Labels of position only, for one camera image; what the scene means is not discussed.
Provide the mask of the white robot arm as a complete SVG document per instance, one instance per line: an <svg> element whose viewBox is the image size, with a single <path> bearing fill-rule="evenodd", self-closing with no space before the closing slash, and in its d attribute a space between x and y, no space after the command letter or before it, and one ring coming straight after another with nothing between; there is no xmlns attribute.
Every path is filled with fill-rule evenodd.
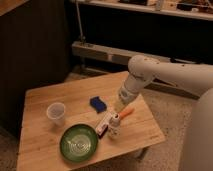
<svg viewBox="0 0 213 171"><path fill-rule="evenodd" d="M128 70L118 91L117 112L133 102L154 79L199 97L187 126L178 171L213 171L213 65L161 62L136 55L129 60Z"/></svg>

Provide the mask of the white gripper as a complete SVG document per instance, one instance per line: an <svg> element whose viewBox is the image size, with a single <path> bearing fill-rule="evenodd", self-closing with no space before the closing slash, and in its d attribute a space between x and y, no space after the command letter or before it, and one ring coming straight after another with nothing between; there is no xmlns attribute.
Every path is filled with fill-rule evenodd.
<svg viewBox="0 0 213 171"><path fill-rule="evenodd" d="M144 87L144 82L132 75L129 75L121 86L115 102L115 110L122 111L126 105L134 101Z"/></svg>

